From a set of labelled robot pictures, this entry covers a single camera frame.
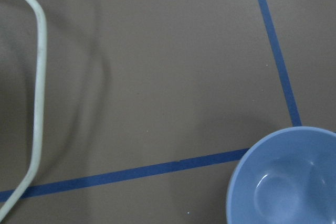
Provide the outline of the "blue bowl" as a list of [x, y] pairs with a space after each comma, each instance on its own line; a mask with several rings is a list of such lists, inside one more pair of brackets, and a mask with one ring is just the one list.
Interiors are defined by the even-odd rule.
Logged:
[[273, 132], [240, 159], [226, 196], [228, 223], [335, 223], [335, 133]]

